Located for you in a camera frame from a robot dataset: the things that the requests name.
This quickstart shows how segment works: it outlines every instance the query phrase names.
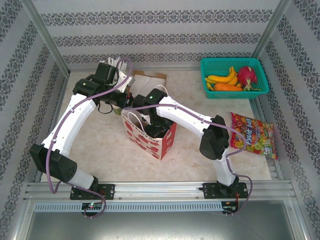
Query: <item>metal grating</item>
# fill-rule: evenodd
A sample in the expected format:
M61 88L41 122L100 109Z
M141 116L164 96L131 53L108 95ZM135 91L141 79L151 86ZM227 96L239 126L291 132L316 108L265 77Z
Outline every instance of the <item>metal grating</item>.
M37 203L34 212L79 212L82 203ZM146 213L146 212L206 212L221 211L220 201L206 202L109 202L105 212L110 213Z

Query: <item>patterned wallpaper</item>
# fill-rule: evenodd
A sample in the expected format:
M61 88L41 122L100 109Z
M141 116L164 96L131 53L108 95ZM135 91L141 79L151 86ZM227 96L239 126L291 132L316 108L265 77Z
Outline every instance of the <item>patterned wallpaper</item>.
M270 92L259 101L311 239L320 239L319 16L317 1L292 1L260 56Z
M19 0L1 1L0 239L36 173L29 149L47 136L65 76Z
M136 68L198 67L208 56L250 56L279 0L35 0L72 70L106 56Z

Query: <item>red and white paper bag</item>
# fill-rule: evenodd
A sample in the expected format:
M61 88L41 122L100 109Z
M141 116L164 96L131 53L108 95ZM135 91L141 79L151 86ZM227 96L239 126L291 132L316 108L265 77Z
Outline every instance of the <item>red and white paper bag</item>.
M139 119L141 119L141 117L137 111L122 110L121 117L129 139L137 144L140 148L150 153L154 158L162 160L162 158L174 144L177 124L173 123L171 129L163 138L152 138L139 128L140 122L138 119L131 114L129 115L130 119L128 119L128 112L134 113L139 117Z

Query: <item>teal basket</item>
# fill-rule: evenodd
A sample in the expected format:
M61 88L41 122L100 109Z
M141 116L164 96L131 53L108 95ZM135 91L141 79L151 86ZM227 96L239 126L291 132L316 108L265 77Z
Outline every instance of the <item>teal basket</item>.
M208 99L254 99L260 94L269 92L268 82L260 62L251 57L209 57L200 61L202 83L205 95ZM206 86L205 78L209 75L227 76L229 68L234 67L236 72L242 67L249 66L254 69L257 84L252 87L262 91L209 91Z

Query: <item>candy bag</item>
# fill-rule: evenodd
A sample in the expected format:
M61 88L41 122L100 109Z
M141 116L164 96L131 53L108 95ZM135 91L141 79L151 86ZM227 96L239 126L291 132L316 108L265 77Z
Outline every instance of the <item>candy bag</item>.
M255 154L277 159L274 125L231 112L232 128L245 137L245 150ZM231 147L241 149L244 141L232 132Z

